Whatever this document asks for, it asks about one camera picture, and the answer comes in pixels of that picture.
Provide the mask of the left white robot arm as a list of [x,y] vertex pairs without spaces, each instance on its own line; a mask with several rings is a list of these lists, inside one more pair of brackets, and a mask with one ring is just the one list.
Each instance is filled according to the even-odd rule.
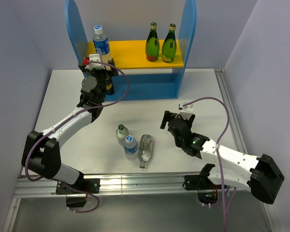
[[42,132],[27,135],[21,164],[30,181],[42,178],[66,184],[73,193],[84,189],[84,174],[61,161],[63,145],[83,127],[93,123],[101,114],[105,97],[111,88],[112,77],[119,69],[113,59],[102,62],[84,58],[78,65],[85,75],[82,81],[80,101],[64,119]]

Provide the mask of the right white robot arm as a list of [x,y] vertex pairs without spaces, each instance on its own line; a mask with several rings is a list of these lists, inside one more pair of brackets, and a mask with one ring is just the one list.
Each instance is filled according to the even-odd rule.
[[285,177],[274,159],[266,154],[253,156],[241,153],[204,135],[191,131],[195,115],[184,118],[165,111],[160,128],[167,128],[175,145],[187,155],[206,162],[198,175],[185,178],[187,190],[210,189],[226,186],[244,189],[266,204],[273,204]]

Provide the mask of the blue label water bottle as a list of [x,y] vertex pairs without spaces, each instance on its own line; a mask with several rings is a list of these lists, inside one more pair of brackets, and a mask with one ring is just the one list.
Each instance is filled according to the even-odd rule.
[[125,156],[128,160],[136,160],[137,159],[137,150],[138,145],[135,138],[131,135],[126,136],[123,142]]
[[103,62],[108,63],[112,60],[108,37],[103,32],[101,25],[94,27],[93,43],[96,53],[100,54]]

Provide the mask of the clear glass bottle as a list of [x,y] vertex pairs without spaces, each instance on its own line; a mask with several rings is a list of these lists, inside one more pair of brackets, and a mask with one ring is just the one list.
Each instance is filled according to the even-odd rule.
[[139,167],[145,169],[151,161],[153,152],[153,137],[149,134],[141,136],[140,145],[138,148]]
[[116,130],[116,138],[120,145],[123,145],[123,142],[128,135],[129,130],[123,124],[119,124]]

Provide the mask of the green glass bottle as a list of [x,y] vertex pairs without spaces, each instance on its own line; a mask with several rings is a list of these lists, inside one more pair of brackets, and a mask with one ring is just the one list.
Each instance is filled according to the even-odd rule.
[[173,62],[175,58],[176,49],[177,49],[175,29],[176,29],[175,24],[169,25],[169,32],[162,45],[161,57],[162,57],[162,60],[166,63]]
[[145,54],[148,61],[154,62],[158,59],[160,53],[160,43],[157,34],[157,23],[150,24],[150,33],[145,44]]

